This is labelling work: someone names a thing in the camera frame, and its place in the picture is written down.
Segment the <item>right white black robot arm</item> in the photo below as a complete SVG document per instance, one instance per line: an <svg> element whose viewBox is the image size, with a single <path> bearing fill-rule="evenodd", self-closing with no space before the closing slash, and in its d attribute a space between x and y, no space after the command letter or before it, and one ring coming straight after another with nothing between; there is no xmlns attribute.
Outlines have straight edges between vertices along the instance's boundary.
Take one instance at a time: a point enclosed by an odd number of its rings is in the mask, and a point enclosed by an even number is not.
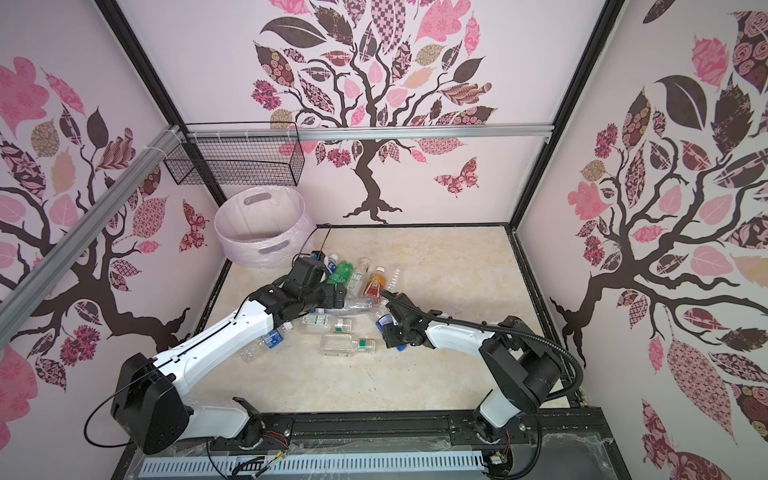
<svg viewBox="0 0 768 480"><path fill-rule="evenodd" d="M384 298L392 318L381 327L388 348L451 350L484 362L495 388L473 412L472 428L482 441L497 442L513 418L534 414L555 398L555 386L567 366L563 349L534 333L522 319L475 323L437 310L425 312L403 293L385 292Z"/></svg>

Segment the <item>orange red drink bottle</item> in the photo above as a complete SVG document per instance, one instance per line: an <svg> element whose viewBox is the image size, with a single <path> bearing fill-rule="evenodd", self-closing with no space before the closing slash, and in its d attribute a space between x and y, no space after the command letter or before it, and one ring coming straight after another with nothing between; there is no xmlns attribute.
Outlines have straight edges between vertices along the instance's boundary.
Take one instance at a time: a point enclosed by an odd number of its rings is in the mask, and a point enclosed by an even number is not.
<svg viewBox="0 0 768 480"><path fill-rule="evenodd" d="M363 289L363 296L373 299L379 299L381 291L385 289L387 283L386 268L377 266L370 275L366 286Z"/></svg>

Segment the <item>blue label bottle blue cap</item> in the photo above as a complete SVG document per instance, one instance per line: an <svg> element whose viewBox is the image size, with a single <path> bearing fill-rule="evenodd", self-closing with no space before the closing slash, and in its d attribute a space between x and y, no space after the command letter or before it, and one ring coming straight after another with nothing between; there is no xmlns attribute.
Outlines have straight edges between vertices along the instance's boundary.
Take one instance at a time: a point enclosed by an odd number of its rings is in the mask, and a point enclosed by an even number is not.
<svg viewBox="0 0 768 480"><path fill-rule="evenodd" d="M395 323L394 318L390 314L381 316L376 321L376 326L388 349L394 348L398 351L406 349L407 342L404 339L402 327Z"/></svg>

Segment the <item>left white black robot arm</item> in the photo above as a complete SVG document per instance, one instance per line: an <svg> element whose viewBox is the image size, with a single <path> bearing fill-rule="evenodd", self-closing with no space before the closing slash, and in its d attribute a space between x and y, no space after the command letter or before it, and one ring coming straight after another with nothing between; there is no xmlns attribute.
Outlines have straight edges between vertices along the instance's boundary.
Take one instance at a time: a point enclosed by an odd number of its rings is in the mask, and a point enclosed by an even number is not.
<svg viewBox="0 0 768 480"><path fill-rule="evenodd" d="M251 342L317 308L344 306L347 291L320 260L300 257L290 272L250 293L221 321L153 358L136 354L120 370L110 413L146 455L180 440L224 439L249 449L261 441L262 414L235 397L219 404L189 399L192 388Z"/></svg>

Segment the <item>clear ribbed bottle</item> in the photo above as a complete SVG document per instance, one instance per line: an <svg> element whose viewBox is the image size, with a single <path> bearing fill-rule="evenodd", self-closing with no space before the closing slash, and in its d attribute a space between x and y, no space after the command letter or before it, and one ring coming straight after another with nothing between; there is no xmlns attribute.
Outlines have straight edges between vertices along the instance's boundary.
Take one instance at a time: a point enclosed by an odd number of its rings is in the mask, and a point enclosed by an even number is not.
<svg viewBox="0 0 768 480"><path fill-rule="evenodd" d="M402 266L396 266L388 279L386 289L390 292L397 292L398 288L403 285L404 268Z"/></svg>

